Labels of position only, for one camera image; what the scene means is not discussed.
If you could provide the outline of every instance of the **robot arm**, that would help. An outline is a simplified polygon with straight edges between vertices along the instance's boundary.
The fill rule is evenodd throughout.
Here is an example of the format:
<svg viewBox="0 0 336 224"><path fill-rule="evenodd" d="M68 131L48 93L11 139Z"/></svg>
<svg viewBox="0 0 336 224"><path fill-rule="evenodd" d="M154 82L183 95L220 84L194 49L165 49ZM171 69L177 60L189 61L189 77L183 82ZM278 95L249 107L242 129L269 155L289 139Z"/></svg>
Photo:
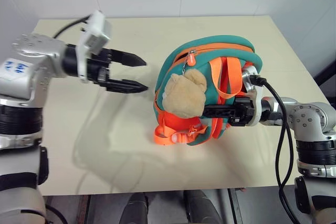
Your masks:
<svg viewBox="0 0 336 224"><path fill-rule="evenodd" d="M42 112L51 78L78 76L107 91L137 93L147 87L132 80L112 80L109 64L143 66L128 52L105 49L110 25L94 12L86 21L79 43L44 35L22 35L13 55L0 65L0 223L45 223L46 210L38 190L48 177Z"/></svg>
<svg viewBox="0 0 336 224"><path fill-rule="evenodd" d="M243 71L247 96L236 97L233 105L207 105L203 115L228 118L232 126L253 126L257 119L266 126L282 126L282 111L274 97L260 98L254 67ZM298 171L295 179L298 209L312 215L313 223L336 222L336 125L335 109L325 103L299 103L281 98L289 127L297 143Z"/></svg>

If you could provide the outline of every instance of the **cable connector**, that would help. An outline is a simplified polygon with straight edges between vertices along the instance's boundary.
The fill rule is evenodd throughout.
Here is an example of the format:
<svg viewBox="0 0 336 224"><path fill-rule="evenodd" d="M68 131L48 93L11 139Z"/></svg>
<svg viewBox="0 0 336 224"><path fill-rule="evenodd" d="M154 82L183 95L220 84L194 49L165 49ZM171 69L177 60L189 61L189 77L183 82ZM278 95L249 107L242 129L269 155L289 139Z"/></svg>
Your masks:
<svg viewBox="0 0 336 224"><path fill-rule="evenodd" d="M251 74L249 76L249 79L250 79L251 84L259 86L259 87L262 87L265 85L265 83L267 83L266 78L262 78L256 74Z"/></svg>

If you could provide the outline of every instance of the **plush bear head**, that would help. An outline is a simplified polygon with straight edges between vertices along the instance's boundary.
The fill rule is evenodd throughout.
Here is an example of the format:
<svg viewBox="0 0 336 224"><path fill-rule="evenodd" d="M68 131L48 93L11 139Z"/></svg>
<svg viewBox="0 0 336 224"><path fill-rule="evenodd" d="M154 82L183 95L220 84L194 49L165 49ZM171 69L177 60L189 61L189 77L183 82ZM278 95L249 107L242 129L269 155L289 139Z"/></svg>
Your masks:
<svg viewBox="0 0 336 224"><path fill-rule="evenodd" d="M172 74L164 88L163 108L180 118L201 116L205 91L206 79L197 69L189 69L181 76Z"/></svg>

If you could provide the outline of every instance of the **floor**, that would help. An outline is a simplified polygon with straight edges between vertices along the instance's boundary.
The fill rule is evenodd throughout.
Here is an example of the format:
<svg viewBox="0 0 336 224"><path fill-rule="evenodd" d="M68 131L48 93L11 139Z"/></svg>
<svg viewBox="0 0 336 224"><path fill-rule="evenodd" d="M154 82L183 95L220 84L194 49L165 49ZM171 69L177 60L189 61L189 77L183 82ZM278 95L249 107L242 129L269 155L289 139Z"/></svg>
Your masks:
<svg viewBox="0 0 336 224"><path fill-rule="evenodd" d="M224 224L234 223L228 191L226 189L204 190L211 199ZM292 209L301 223L311 223L295 204L294 186L285 188ZM146 193L149 199L149 224L186 223L182 191ZM291 223L278 199L277 187L248 188L236 191L243 224ZM46 203L57 208L69 224L117 224L131 194L104 194L92 196L48 196ZM48 220L61 224L57 217L47 212Z"/></svg>

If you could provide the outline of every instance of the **backpack handle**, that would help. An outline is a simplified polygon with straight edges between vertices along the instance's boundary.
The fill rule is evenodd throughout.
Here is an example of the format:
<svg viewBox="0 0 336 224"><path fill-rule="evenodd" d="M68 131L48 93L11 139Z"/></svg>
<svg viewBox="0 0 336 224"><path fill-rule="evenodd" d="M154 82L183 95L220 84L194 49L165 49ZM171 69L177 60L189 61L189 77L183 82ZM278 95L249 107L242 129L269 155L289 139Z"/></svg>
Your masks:
<svg viewBox="0 0 336 224"><path fill-rule="evenodd" d="M230 99L238 94L242 89L243 80L242 80L242 67L240 65L240 61L238 58L234 57L226 57L226 64L227 64L227 74L228 74L228 81L230 84L231 94L225 93L218 88L220 85L219 80L222 73L222 59L215 58L209 61L211 67L211 77L216 87L216 90L220 97L224 99Z"/></svg>

